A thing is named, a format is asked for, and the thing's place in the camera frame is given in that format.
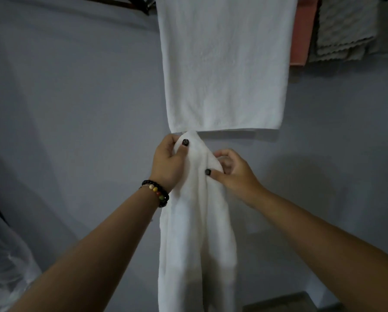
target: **left hand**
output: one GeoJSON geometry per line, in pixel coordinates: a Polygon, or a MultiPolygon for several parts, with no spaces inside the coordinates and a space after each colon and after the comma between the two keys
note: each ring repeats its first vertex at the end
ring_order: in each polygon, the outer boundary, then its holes
{"type": "Polygon", "coordinates": [[[180,145],[177,152],[172,155],[172,150],[179,136],[169,134],[165,136],[156,148],[150,180],[160,184],[168,193],[175,187],[184,171],[185,157],[188,145],[180,145]]]}

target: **white towel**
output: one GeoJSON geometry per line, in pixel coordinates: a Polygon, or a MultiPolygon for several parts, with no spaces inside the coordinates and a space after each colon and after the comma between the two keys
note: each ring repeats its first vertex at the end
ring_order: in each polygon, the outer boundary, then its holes
{"type": "Polygon", "coordinates": [[[238,311],[236,242],[222,184],[205,175],[222,171],[195,131],[182,181],[169,195],[160,218],[158,302],[160,312],[238,311]]]}
{"type": "Polygon", "coordinates": [[[156,0],[171,132],[278,129],[297,0],[156,0]]]}

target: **hand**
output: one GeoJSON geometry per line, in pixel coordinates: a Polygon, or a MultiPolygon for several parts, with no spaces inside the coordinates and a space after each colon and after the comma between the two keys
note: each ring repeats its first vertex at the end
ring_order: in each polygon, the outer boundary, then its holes
{"type": "Polygon", "coordinates": [[[172,150],[179,136],[169,134],[165,136],[156,148],[150,180],[160,184],[168,193],[175,187],[184,171],[185,157],[188,153],[189,141],[184,140],[185,145],[180,145],[176,154],[172,150]]]}
{"type": "Polygon", "coordinates": [[[266,189],[259,183],[248,163],[231,149],[218,150],[214,152],[214,156],[218,158],[224,173],[211,170],[210,177],[232,190],[246,204],[254,207],[259,194],[266,189]]]}

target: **black beaded bracelet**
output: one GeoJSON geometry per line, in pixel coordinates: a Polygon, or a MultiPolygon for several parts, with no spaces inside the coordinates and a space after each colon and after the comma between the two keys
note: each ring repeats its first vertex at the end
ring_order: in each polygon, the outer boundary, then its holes
{"type": "Polygon", "coordinates": [[[160,208],[165,207],[169,200],[169,195],[166,192],[166,190],[163,189],[160,184],[158,184],[157,182],[154,182],[153,180],[145,180],[142,182],[142,186],[147,184],[149,184],[149,188],[152,189],[155,192],[155,194],[158,196],[159,207],[160,208]]]}

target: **forearm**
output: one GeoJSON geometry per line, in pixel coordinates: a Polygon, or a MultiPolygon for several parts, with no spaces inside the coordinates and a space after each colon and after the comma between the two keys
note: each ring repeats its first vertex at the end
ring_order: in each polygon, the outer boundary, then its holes
{"type": "Polygon", "coordinates": [[[11,309],[103,311],[158,206],[142,187],[36,280],[11,309]]]}
{"type": "Polygon", "coordinates": [[[351,311],[388,311],[387,254],[267,190],[258,196],[254,207],[351,311]]]}

